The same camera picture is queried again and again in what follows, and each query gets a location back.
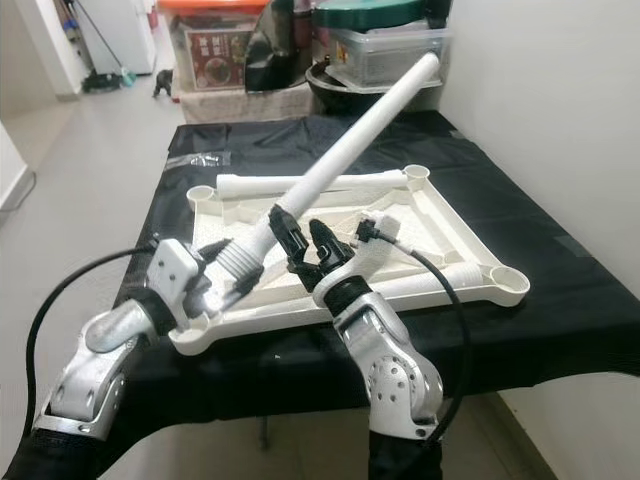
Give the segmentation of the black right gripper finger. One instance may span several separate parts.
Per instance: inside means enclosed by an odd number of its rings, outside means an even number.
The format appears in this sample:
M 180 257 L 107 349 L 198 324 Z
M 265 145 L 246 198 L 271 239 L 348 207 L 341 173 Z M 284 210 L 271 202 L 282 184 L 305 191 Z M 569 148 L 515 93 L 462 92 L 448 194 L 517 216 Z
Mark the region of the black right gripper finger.
M 310 233 L 320 261 L 348 261 L 349 246 L 324 221 L 311 221 Z
M 308 242 L 296 216 L 279 205 L 271 206 L 270 232 L 276 243 L 282 247 L 288 266 L 297 266 L 305 262 Z

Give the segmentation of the white plastic table top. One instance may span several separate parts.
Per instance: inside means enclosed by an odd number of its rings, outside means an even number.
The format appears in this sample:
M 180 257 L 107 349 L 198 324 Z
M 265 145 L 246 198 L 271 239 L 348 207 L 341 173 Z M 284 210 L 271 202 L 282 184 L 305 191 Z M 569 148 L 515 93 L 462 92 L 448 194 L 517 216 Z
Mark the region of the white plastic table top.
M 428 273 L 421 262 L 412 259 L 408 251 L 415 250 L 442 270 L 449 265 L 474 262 L 483 265 L 488 288 L 465 291 L 462 302 L 488 301 L 503 307 L 518 305 L 531 291 L 529 276 L 506 266 L 494 255 L 466 221 L 449 205 L 445 197 L 430 182 L 428 168 L 408 165 L 399 169 L 410 178 L 404 188 L 349 189 L 321 193 L 314 205 L 300 219 L 305 225 L 319 219 L 334 230 L 340 241 L 351 243 L 355 230 L 369 212 L 380 212 L 399 223 L 398 244 L 387 262 L 371 276 L 370 287 L 402 276 Z M 233 239 L 246 233 L 256 221 L 265 218 L 280 196 L 221 198 L 214 186 L 188 189 L 189 209 L 193 220 L 193 241 L 202 247 L 223 239 Z M 398 312 L 447 306 L 444 296 L 387 298 Z M 300 279 L 285 270 L 282 248 L 266 253 L 265 271 L 260 283 L 243 301 L 219 319 L 197 326 L 196 332 L 170 334 L 175 349 L 183 355 L 205 352 L 216 340 L 242 337 L 260 332 L 293 328 L 317 323 L 329 323 L 332 315 L 316 305 Z

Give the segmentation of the flat clear tape patch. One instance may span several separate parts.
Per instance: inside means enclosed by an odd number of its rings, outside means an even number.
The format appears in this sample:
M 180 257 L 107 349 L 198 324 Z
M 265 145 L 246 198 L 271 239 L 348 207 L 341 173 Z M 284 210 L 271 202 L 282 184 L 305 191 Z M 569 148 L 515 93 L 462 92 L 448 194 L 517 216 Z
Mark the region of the flat clear tape patch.
M 179 168 L 179 166 L 202 166 L 202 168 L 225 168 L 232 164 L 232 155 L 228 151 L 196 152 L 169 157 L 165 169 Z

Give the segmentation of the beige padded base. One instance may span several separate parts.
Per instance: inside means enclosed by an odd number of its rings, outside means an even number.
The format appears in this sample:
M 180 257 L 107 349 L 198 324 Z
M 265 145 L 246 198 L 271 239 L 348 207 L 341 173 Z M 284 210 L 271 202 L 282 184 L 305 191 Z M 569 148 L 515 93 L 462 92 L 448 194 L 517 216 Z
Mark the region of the beige padded base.
M 305 84 L 262 93 L 244 90 L 175 90 L 186 124 L 274 122 L 320 113 L 320 101 Z

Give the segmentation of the black round pan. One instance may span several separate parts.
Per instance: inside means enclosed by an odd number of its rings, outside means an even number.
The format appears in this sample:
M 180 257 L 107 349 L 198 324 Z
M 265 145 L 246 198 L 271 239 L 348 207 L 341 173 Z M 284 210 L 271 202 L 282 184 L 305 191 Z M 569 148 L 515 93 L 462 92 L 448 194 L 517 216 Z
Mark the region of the black round pan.
M 375 102 L 378 102 L 385 92 L 390 90 L 390 84 L 380 84 L 374 87 L 347 86 L 339 79 L 330 76 L 326 69 L 329 61 L 316 61 L 307 69 L 305 79 L 319 104 L 321 113 L 328 115 L 364 115 Z M 443 84 L 424 84 L 406 105 L 403 113 L 435 110 L 436 104 L 443 90 Z

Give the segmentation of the dark grey cat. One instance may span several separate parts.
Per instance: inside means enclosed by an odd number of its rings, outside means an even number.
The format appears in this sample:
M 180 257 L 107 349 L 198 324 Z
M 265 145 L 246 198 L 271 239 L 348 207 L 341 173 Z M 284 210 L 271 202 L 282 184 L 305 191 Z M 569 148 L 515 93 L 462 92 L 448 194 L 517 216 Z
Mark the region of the dark grey cat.
M 169 99 L 173 99 L 173 69 L 157 70 L 154 74 L 154 92 L 152 97 L 157 99 L 160 93 L 165 93 Z

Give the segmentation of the shiny black bag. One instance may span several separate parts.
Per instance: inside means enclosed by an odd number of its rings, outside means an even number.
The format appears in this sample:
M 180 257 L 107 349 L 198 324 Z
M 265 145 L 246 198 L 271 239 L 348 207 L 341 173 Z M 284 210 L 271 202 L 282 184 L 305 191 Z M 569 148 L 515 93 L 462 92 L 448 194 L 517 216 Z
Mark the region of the shiny black bag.
M 296 86 L 317 51 L 314 8 L 319 0 L 266 0 L 244 59 L 244 90 L 266 93 Z

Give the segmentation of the clear plastic storage box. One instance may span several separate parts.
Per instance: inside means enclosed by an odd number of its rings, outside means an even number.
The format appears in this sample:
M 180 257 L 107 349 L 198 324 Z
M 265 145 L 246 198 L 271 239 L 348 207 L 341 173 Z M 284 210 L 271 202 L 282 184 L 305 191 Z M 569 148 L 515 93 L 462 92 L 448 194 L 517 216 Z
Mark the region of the clear plastic storage box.
M 389 87 L 429 52 L 444 65 L 444 52 L 452 37 L 447 28 L 367 33 L 332 29 L 326 73 L 351 90 Z

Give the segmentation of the orange lid storage box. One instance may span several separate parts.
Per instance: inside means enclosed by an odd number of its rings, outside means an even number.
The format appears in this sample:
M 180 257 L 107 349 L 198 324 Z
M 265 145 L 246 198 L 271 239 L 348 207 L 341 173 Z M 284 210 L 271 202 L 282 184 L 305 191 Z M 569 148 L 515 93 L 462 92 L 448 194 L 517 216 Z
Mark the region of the orange lid storage box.
M 248 44 L 268 0 L 157 0 L 186 90 L 242 90 Z

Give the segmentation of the black floor mop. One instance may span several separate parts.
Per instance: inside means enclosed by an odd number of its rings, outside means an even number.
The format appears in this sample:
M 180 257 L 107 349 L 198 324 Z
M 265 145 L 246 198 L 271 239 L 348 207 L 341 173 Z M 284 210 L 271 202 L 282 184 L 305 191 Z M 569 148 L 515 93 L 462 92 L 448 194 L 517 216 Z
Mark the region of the black floor mop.
M 64 3 L 67 4 L 72 15 L 77 17 L 78 20 L 88 20 L 88 22 L 90 22 L 93 32 L 101 38 L 102 45 L 109 51 L 111 58 L 116 61 L 116 64 L 119 65 L 119 68 L 113 73 L 100 73 L 97 72 L 95 68 L 91 68 L 90 73 L 82 79 L 81 91 L 83 93 L 105 93 L 120 90 L 120 88 L 132 87 L 137 81 L 136 74 L 125 67 L 123 61 L 120 60 L 119 56 L 115 54 L 115 51 L 111 49 L 108 42 L 106 42 L 106 37 L 102 35 L 101 29 L 97 27 L 95 20 L 92 19 L 91 14 L 83 8 L 78 0 L 64 0 Z

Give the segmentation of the black tablecloth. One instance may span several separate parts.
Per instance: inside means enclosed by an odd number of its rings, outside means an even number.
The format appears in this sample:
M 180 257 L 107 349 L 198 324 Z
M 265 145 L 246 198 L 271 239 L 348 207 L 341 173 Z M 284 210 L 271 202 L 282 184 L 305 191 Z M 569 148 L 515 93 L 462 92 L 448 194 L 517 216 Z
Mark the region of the black tablecloth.
M 189 188 L 220 173 L 300 174 L 348 125 L 347 116 L 182 125 L 169 157 L 228 151 L 232 164 L 165 169 L 142 241 L 192 237 Z M 640 453 L 640 298 L 444 116 L 399 116 L 355 169 L 408 163 L 429 168 L 480 241 L 532 283 L 516 307 L 467 306 L 476 348 L 468 394 L 502 393 L 563 480 L 640 477 L 640 466 L 628 461 Z M 129 376 L 96 472 L 109 474 L 120 458 L 146 451 L 173 465 L 177 449 L 161 447 L 155 435 L 180 425 L 364 407 L 358 385 L 347 353 L 324 326 L 247 335 L 198 357 L 157 348 Z

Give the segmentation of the green round lid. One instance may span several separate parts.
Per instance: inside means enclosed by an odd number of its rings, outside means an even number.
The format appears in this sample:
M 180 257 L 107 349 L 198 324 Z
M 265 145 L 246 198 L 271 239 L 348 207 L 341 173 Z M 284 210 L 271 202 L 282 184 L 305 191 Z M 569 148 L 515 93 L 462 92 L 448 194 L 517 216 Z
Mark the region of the green round lid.
M 312 8 L 315 26 L 366 32 L 425 17 L 425 0 L 324 0 Z

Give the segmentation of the white appliance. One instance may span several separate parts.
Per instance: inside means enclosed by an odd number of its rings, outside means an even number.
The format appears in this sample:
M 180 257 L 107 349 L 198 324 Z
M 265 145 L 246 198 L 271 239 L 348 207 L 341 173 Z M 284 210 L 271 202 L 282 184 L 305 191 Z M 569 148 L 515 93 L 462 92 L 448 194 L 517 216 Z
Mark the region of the white appliance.
M 79 0 L 99 70 L 120 69 L 150 76 L 156 70 L 157 45 L 150 13 L 155 0 Z

